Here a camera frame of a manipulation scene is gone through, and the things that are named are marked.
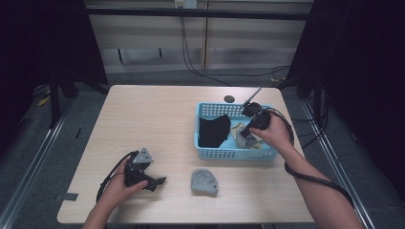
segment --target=gray carpet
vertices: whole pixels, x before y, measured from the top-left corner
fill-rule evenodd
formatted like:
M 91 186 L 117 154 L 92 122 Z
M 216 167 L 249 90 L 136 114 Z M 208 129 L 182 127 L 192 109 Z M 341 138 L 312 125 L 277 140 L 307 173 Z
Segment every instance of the gray carpet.
M 259 74 L 262 70 L 210 71 L 210 73 Z M 265 76 L 215 76 L 231 86 L 270 87 L 274 84 L 270 78 L 281 78 L 286 71 Z M 188 71 L 156 73 L 121 73 L 108 75 L 110 85 L 115 84 L 158 84 L 158 85 L 206 85 L 224 86 L 224 83 L 198 76 Z M 28 198 L 24 202 L 12 228 L 80 228 L 80 225 L 60 224 L 56 220 L 61 203 L 54 201 L 55 196 L 66 193 L 75 173 L 75 168 L 84 151 L 86 143 L 96 123 L 105 95 L 78 84 L 80 90 L 73 106 L 67 113 L 63 127 L 51 148 L 48 157 L 37 177 Z M 312 128 L 307 121 L 301 100 L 297 98 L 295 88 L 282 90 L 294 128 L 301 145 L 314 138 Z M 32 104 L 22 121 L 20 134 L 10 147 L 8 155 L 0 163 L 0 207 L 2 211 L 24 176 L 27 166 L 36 154 L 42 139 L 48 132 L 50 123 L 50 104 L 37 107 Z M 352 140 L 350 128 L 341 120 L 331 107 L 326 133 L 331 144 L 344 165 L 353 186 L 367 207 L 375 228 L 405 228 L 404 202 L 399 199 L 387 179 L 375 168 L 362 147 L 361 142 Z M 315 167 L 336 181 L 336 177 L 325 157 L 321 146 L 314 141 L 304 149 L 304 153 Z M 109 225 L 109 228 L 134 228 L 131 225 Z M 153 225 L 156 228 L 193 228 L 191 225 Z M 222 225 L 219 228 L 254 228 L 253 225 Z M 265 225 L 268 229 L 317 228 L 314 223 L 275 223 Z

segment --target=person's left hand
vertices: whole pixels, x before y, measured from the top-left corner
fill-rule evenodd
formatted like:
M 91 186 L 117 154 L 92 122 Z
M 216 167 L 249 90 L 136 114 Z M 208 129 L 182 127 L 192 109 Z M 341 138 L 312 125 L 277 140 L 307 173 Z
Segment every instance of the person's left hand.
M 97 204 L 102 204 L 111 210 L 118 207 L 120 204 L 125 202 L 131 195 L 135 192 L 142 190 L 148 185 L 148 181 L 141 181 L 131 187 L 125 185 L 125 163 L 129 159 L 126 158 L 116 169 L 115 175 L 111 178 L 107 187 L 104 189 L 101 198 L 98 200 Z

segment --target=forearm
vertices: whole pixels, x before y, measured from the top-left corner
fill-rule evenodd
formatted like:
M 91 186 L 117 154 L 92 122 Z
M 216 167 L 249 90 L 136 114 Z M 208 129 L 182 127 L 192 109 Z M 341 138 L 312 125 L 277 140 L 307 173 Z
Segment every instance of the forearm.
M 293 171 L 329 180 L 292 146 L 281 147 L 278 151 Z M 341 193 L 328 186 L 301 178 L 296 178 L 295 181 L 320 228 L 363 228 L 352 206 Z
M 83 229 L 104 229 L 107 223 L 108 217 L 110 217 L 114 208 L 104 207 L 101 204 L 96 204 L 96 206 L 89 213 L 86 222 L 83 225 Z

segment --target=blue plastic basket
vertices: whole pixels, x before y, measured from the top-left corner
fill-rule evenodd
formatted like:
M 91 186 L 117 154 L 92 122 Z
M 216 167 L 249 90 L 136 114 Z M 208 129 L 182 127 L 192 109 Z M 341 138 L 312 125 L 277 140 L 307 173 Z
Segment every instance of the blue plastic basket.
M 199 146 L 200 118 L 211 120 L 221 115 L 228 115 L 231 127 L 241 122 L 247 125 L 250 118 L 241 113 L 241 107 L 242 104 L 223 103 L 199 103 L 197 105 L 194 145 L 199 152 L 200 159 L 272 161 L 278 155 L 278 152 L 274 148 L 265 143 L 263 143 L 262 149 L 240 149 L 231 133 L 229 133 L 227 140 L 219 148 L 204 148 Z

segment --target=wooden table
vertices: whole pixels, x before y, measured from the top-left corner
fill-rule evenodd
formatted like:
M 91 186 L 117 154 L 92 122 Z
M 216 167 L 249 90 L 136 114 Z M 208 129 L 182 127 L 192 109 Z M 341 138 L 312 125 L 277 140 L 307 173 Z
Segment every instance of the wooden table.
M 142 190 L 110 216 L 122 223 L 313 222 L 284 160 L 272 162 L 200 160 L 194 146 L 196 107 L 244 103 L 257 88 L 114 86 L 100 112 L 57 219 L 83 223 L 96 202 L 99 184 L 127 153 L 147 148 L 154 162 L 145 173 L 167 177 L 155 192 Z M 272 105 L 290 121 L 280 91 L 262 89 L 252 101 Z M 295 147 L 301 152 L 298 140 Z M 215 198 L 191 191 L 191 174 L 208 169 L 219 182 Z

